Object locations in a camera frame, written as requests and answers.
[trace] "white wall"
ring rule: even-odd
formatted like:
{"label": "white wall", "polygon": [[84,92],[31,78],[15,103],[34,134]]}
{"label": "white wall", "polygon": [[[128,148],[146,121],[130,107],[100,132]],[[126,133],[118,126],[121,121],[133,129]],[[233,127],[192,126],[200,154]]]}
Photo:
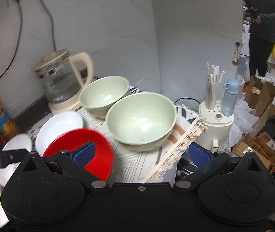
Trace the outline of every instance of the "white wall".
{"label": "white wall", "polygon": [[[151,0],[45,0],[55,20],[58,49],[90,53],[95,75],[121,75],[161,92]],[[23,0],[24,26],[16,59],[0,80],[0,99],[15,117],[43,95],[31,67],[52,51],[50,22],[39,0]],[[15,50],[17,5],[0,0],[0,74]]]}
{"label": "white wall", "polygon": [[[152,0],[163,94],[203,101],[206,62],[234,77],[243,0]],[[188,103],[197,109],[195,102]]]}

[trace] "patterned tablecloth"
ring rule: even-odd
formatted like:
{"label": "patterned tablecloth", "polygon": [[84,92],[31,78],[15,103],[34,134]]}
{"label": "patterned tablecloth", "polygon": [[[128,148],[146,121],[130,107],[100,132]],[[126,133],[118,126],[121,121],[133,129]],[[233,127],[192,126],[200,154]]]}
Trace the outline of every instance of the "patterned tablecloth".
{"label": "patterned tablecloth", "polygon": [[[141,90],[136,87],[130,88],[130,93],[140,93]],[[160,147],[157,147],[149,152],[135,152],[130,146],[115,141],[107,130],[106,122],[94,118],[84,108],[79,108],[76,111],[83,117],[84,126],[96,130],[103,134],[112,145],[114,153],[114,166],[109,183],[123,182],[123,183],[136,183],[142,182],[143,178],[155,167],[156,164],[163,158],[166,152],[173,146],[175,142],[184,134],[190,124],[199,115],[191,110],[185,109],[181,106],[175,106],[177,110],[177,121],[172,130],[171,135],[164,141]],[[27,134],[34,142],[41,127],[53,115],[49,114],[38,121]],[[171,184],[174,182],[176,168],[170,169],[172,172],[167,172],[168,179],[164,179]]]}

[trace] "pale green bowl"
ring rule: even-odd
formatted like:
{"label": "pale green bowl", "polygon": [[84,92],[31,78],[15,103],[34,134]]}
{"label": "pale green bowl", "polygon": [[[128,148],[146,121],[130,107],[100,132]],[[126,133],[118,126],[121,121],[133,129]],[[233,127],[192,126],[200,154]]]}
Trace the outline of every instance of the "pale green bowl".
{"label": "pale green bowl", "polygon": [[160,140],[176,122],[174,104],[152,92],[129,95],[116,102],[106,115],[106,123],[115,140],[128,145],[144,145]]}
{"label": "pale green bowl", "polygon": [[87,85],[79,95],[79,102],[96,118],[104,119],[111,106],[129,90],[129,81],[119,76],[98,79]]}

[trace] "kettle lid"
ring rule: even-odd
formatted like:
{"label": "kettle lid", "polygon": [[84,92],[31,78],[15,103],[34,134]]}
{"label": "kettle lid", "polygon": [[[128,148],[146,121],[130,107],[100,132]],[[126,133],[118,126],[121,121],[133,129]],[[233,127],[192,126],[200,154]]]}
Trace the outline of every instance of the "kettle lid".
{"label": "kettle lid", "polygon": [[224,85],[224,89],[229,94],[238,94],[239,93],[239,81],[235,78],[228,79],[227,83]]}
{"label": "kettle lid", "polygon": [[67,55],[69,52],[68,49],[62,49],[59,51],[53,51],[44,57],[41,58],[40,61],[38,61],[33,67],[32,70],[34,72],[40,71],[42,68],[47,67],[51,64],[53,64],[55,61],[58,61],[58,59],[63,58],[65,55]]}

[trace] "bottle cap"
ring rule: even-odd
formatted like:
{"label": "bottle cap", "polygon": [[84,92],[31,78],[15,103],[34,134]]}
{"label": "bottle cap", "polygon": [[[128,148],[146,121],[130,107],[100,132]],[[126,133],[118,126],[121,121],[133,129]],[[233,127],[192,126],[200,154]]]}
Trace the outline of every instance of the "bottle cap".
{"label": "bottle cap", "polygon": [[244,55],[240,55],[239,64],[244,65],[246,63],[246,57]]}
{"label": "bottle cap", "polygon": [[239,81],[235,78],[228,79],[227,83],[224,85],[224,89],[229,94],[238,94],[239,93]]}

